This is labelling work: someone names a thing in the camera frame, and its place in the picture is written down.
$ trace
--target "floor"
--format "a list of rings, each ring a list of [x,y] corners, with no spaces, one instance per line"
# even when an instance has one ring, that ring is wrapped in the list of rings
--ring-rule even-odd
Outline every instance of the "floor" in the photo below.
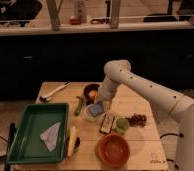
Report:
[[[181,91],[184,94],[194,98],[193,90]],[[21,118],[23,108],[35,100],[21,100],[21,101],[1,101],[0,102],[0,136],[8,139],[9,125],[14,122],[16,125]],[[166,133],[177,133],[179,125],[166,113],[161,111],[155,104],[151,104],[151,108],[158,126],[160,136]],[[165,155],[167,159],[174,159],[176,148],[176,137],[165,136],[161,139]],[[6,150],[6,142],[0,138],[0,151]],[[173,167],[172,162],[168,162],[169,171]],[[4,158],[0,158],[0,171],[4,169]]]

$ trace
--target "black cabinet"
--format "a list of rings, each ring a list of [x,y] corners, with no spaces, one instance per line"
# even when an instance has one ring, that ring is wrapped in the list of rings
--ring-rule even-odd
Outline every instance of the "black cabinet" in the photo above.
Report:
[[[0,100],[35,99],[43,81],[102,81],[123,58],[142,77],[194,88],[194,29],[0,36]]]

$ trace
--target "brown bowl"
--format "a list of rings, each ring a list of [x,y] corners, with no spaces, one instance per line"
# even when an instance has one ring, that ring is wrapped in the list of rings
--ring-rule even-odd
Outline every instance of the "brown bowl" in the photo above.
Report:
[[[96,150],[102,163],[109,167],[122,167],[129,159],[130,148],[127,141],[118,134],[104,136]]]
[[[85,96],[85,99],[86,99],[86,105],[89,105],[89,104],[93,104],[94,103],[94,97],[91,97],[90,96],[90,92],[91,91],[95,91],[95,92],[98,92],[98,88],[99,88],[99,84],[88,84],[84,90],[83,90],[83,94]]]

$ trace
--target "green lime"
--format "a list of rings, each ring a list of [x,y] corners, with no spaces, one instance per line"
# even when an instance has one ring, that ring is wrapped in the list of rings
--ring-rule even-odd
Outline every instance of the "green lime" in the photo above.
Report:
[[[127,130],[130,126],[130,123],[126,118],[118,118],[116,121],[116,126],[117,126],[117,128]]]
[[[125,133],[125,130],[124,130],[124,129],[118,128],[118,127],[115,128],[115,131],[116,131],[117,133],[119,133],[119,134],[124,134],[124,133]]]

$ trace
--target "wooden table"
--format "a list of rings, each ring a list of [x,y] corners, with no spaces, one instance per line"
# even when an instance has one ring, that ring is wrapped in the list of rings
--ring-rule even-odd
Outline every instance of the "wooden table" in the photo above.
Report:
[[[44,82],[39,95],[49,92],[61,82]],[[90,82],[71,82],[65,89],[54,94],[51,103],[69,103],[68,128],[76,126],[79,130],[81,144],[72,157],[57,164],[15,165],[18,170],[108,170],[101,164],[94,153],[98,140],[103,136],[99,133],[101,120],[88,122],[83,119],[83,111],[74,116],[78,104],[76,96],[83,94],[83,89]],[[127,164],[120,170],[167,170],[167,162],[158,135],[157,127],[148,101],[137,93],[121,85],[113,100],[111,110],[120,116],[131,116],[134,113],[145,114],[147,125],[143,128],[130,127],[124,138],[127,140],[131,155]]]

